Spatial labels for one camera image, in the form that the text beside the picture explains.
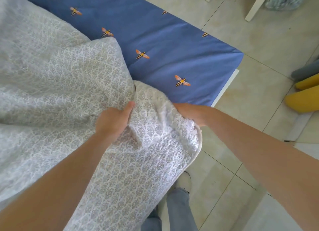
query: finger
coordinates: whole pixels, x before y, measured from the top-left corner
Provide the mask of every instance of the finger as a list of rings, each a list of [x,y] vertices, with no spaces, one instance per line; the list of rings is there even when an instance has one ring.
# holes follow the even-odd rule
[[[129,101],[126,107],[123,109],[124,114],[129,118],[132,109],[134,108],[135,103],[133,101]]]

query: hand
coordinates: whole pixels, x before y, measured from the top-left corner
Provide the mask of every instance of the hand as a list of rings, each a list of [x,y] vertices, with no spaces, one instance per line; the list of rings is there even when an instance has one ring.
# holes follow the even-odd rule
[[[129,101],[123,111],[117,108],[107,108],[96,120],[95,133],[110,137],[114,142],[127,126],[135,103]]]
[[[193,105],[189,103],[173,103],[177,111],[184,117],[195,121],[199,126],[206,126],[206,112],[208,106]]]

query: shoe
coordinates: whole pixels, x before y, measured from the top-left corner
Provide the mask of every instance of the shoe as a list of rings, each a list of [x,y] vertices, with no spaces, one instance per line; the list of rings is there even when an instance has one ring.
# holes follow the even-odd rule
[[[190,175],[188,174],[188,172],[184,171],[177,179],[175,188],[178,187],[185,189],[189,194],[190,189],[192,187],[192,183],[190,182]]]

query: mattress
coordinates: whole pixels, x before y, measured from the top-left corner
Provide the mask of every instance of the mattress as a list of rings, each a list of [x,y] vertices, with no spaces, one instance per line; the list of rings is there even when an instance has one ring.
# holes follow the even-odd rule
[[[89,39],[114,37],[133,80],[211,106],[243,53],[145,0],[29,0]]]

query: white quilted blanket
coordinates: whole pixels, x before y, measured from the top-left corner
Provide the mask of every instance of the white quilted blanket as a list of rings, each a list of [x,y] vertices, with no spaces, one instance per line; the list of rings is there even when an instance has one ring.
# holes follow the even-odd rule
[[[105,108],[134,100],[66,230],[135,230],[201,149],[200,129],[133,81],[113,37],[90,41],[27,0],[0,0],[0,202],[94,133]]]

